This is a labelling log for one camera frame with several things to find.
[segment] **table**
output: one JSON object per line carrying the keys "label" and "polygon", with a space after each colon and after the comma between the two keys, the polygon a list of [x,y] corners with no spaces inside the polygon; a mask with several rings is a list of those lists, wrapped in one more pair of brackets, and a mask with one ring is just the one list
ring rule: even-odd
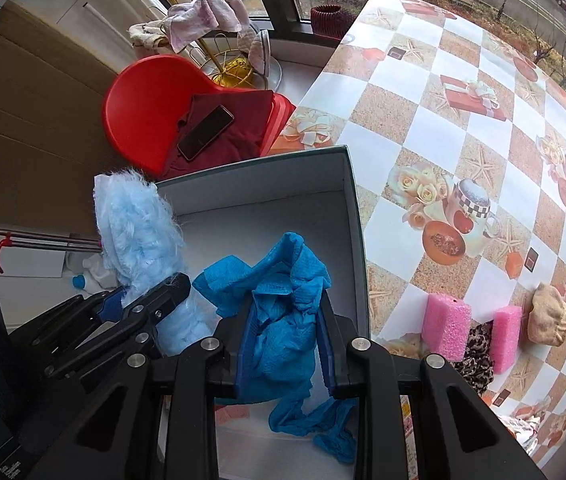
{"label": "table", "polygon": [[[528,311],[541,282],[566,301],[566,93],[509,44],[420,0],[369,0],[270,153],[333,144],[351,155],[371,333],[389,351],[421,356],[430,292],[475,323]],[[566,341],[522,334],[483,399],[541,417],[543,466],[566,438]]]}

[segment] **pink sponge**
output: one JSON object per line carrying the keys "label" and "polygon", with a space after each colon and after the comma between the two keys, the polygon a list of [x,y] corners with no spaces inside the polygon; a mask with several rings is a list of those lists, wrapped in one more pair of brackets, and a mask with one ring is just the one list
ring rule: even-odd
{"label": "pink sponge", "polygon": [[494,361],[494,373],[501,374],[514,364],[518,333],[521,329],[523,309],[508,305],[494,314],[490,359]]}
{"label": "pink sponge", "polygon": [[430,294],[421,338],[429,351],[448,361],[462,361],[470,333],[472,309],[448,294]]}

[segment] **cardboard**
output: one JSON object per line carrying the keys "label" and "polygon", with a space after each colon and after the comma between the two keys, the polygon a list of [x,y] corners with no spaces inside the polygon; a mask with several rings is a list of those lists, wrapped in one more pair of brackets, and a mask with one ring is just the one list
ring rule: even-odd
{"label": "cardboard", "polygon": [[126,164],[102,127],[116,73],[12,2],[0,9],[0,222],[95,234],[92,180]]}
{"label": "cardboard", "polygon": [[[157,187],[183,230],[192,277],[230,254],[256,264],[284,232],[294,231],[327,266],[334,312],[370,336],[363,236],[345,146],[247,160]],[[318,361],[312,382],[306,410],[328,396]],[[247,417],[245,410],[241,416],[217,412],[221,478],[260,480],[275,472],[278,479],[351,479],[353,467],[314,446],[311,437],[269,430],[276,403],[250,405]]]}

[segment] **red vase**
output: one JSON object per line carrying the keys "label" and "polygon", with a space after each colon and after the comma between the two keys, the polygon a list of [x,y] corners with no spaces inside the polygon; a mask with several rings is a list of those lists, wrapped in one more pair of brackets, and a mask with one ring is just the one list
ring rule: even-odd
{"label": "red vase", "polygon": [[342,40],[356,16],[338,5],[322,5],[310,9],[312,31],[319,36]]}

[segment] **red chair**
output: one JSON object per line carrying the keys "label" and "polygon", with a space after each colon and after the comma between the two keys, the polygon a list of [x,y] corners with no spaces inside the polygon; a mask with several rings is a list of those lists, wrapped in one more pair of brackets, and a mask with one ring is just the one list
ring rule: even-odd
{"label": "red chair", "polygon": [[[193,94],[246,92],[211,81],[193,63],[165,54],[140,59],[121,72],[105,94],[103,127],[110,144],[134,167],[159,177]],[[260,156],[266,155],[295,106],[274,94]]]}

